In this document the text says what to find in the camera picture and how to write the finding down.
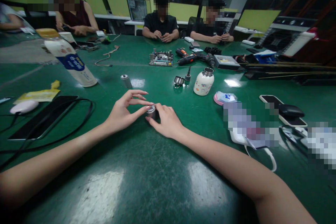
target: desk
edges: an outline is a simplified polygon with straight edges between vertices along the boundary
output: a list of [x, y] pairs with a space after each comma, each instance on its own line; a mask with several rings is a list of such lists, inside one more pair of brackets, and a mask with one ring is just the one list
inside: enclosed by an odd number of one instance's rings
[[[211, 46], [205, 42], [199, 44], [201, 48]], [[103, 53], [112, 50], [114, 45], [119, 45], [119, 50], [104, 62], [113, 64], [113, 67], [94, 66], [94, 62], [103, 58]], [[149, 101], [172, 106], [184, 126], [242, 152], [245, 152], [244, 147], [233, 143], [223, 128], [223, 110], [212, 99], [216, 91], [234, 93], [252, 110], [257, 120], [265, 115], [265, 105], [258, 98], [260, 94], [272, 94], [284, 103], [298, 104], [306, 114], [305, 121], [334, 120], [336, 90], [329, 87], [299, 86], [280, 80], [253, 81], [247, 80], [242, 73], [217, 70], [209, 95], [201, 97], [193, 93], [193, 84], [205, 63], [192, 63], [191, 82], [179, 89], [173, 88], [174, 77], [184, 76], [189, 65], [148, 66], [153, 48], [175, 51], [180, 47], [188, 48], [188, 45], [182, 39], [165, 44], [140, 36], [122, 35], [97, 51], [79, 51], [80, 57], [99, 79], [99, 83], [90, 88], [80, 87], [61, 65], [47, 65], [32, 71], [36, 65], [1, 64], [0, 97], [18, 97], [23, 92], [46, 89], [54, 80], [59, 80], [60, 95], [79, 95], [96, 104], [90, 119], [73, 135], [76, 137], [105, 120], [114, 102], [126, 92], [120, 76], [128, 74], [135, 88], [149, 93], [146, 96]], [[246, 46], [239, 42], [218, 47], [226, 55], [246, 52]], [[27, 72], [25, 78], [1, 87]], [[239, 87], [230, 87], [225, 80], [234, 80]], [[323, 94], [318, 103], [309, 99], [316, 97], [317, 93]], [[44, 106], [46, 104], [41, 104], [32, 114]], [[1, 104], [0, 114], [7, 114], [11, 107], [11, 102]], [[81, 122], [87, 107], [84, 102], [76, 105], [45, 138], [32, 143], [31, 147], [65, 135]], [[205, 114], [207, 120], [200, 116]], [[0, 120], [1, 127], [6, 127], [11, 121], [4, 117]], [[26, 121], [20, 118], [13, 128], [1, 134], [1, 149], [15, 149], [21, 145], [4, 139]], [[318, 223], [332, 223], [336, 218], [336, 195], [326, 179], [312, 166], [307, 167], [307, 161], [292, 145], [287, 147], [280, 141], [279, 147], [271, 149], [278, 165], [276, 174], [288, 184]], [[48, 148], [22, 154], [12, 165], [46, 150]], [[251, 155], [268, 168], [272, 167], [264, 151], [251, 151]], [[0, 158], [3, 162], [8, 156]], [[149, 127], [144, 118], [96, 145], [15, 215], [23, 223], [50, 224], [258, 223], [255, 207], [246, 196], [192, 151]]]
[[236, 30], [236, 31], [238, 31], [238, 32], [243, 32], [243, 33], [251, 34], [247, 40], [250, 40], [255, 34], [258, 34], [258, 36], [260, 36], [261, 34], [264, 34], [264, 33], [261, 32], [261, 31], [251, 30], [251, 29], [249, 29], [249, 28], [244, 28], [244, 27], [241, 27], [241, 26], [236, 26], [236, 27], [234, 28], [234, 30]]
[[[125, 25], [134, 25], [134, 35], [137, 35], [137, 30], [142, 30], [144, 27], [145, 22], [143, 21], [126, 21]], [[177, 21], [178, 25], [188, 25], [188, 21]]]

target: computer mouse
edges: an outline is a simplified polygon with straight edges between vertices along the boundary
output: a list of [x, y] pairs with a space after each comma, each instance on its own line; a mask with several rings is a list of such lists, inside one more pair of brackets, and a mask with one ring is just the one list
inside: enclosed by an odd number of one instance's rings
[[38, 106], [38, 104], [39, 103], [34, 100], [24, 101], [12, 107], [10, 113], [16, 114], [19, 112], [20, 114], [25, 114], [35, 109]]

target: white cup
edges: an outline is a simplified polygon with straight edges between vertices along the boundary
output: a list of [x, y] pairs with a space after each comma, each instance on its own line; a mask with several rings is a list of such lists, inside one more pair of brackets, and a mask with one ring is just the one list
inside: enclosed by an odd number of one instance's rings
[[74, 40], [71, 32], [68, 32], [68, 31], [61, 31], [58, 33], [59, 35], [61, 35], [62, 38], [64, 38], [66, 41], [68, 41], [69, 43], [72, 43], [72, 42], [75, 42], [76, 41]]

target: motherboard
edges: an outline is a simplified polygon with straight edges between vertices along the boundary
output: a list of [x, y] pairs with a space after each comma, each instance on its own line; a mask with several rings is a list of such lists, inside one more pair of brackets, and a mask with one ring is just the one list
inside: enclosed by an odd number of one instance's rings
[[170, 67], [173, 64], [173, 54], [170, 51], [161, 51], [157, 52], [156, 49], [153, 49], [153, 52], [149, 55], [150, 61], [149, 65], [159, 65]]

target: person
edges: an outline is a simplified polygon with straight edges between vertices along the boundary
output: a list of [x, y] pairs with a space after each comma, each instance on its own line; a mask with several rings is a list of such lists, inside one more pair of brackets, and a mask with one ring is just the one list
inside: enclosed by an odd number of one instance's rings
[[[0, 200], [17, 208], [45, 187], [62, 171], [106, 137], [127, 128], [153, 103], [142, 90], [128, 90], [109, 117], [89, 132], [0, 173]], [[144, 105], [130, 114], [129, 105]], [[190, 148], [209, 162], [255, 203], [260, 223], [316, 223], [286, 183], [265, 166], [242, 152], [197, 135], [185, 128], [174, 109], [155, 104], [161, 123], [146, 117], [154, 129]]]
[[154, 0], [157, 10], [147, 14], [142, 35], [150, 39], [161, 39], [164, 43], [179, 38], [176, 17], [168, 15], [169, 0]]
[[223, 28], [216, 27], [216, 18], [225, 6], [224, 0], [208, 0], [206, 7], [206, 18], [204, 22], [196, 22], [190, 33], [190, 37], [194, 40], [210, 42], [218, 44], [221, 41], [232, 42], [234, 37], [223, 32]]
[[3, 31], [21, 31], [20, 28], [33, 27], [11, 7], [0, 3], [0, 30]]
[[64, 31], [63, 26], [70, 28], [76, 36], [86, 36], [99, 30], [91, 6], [83, 0], [56, 0], [56, 28]]

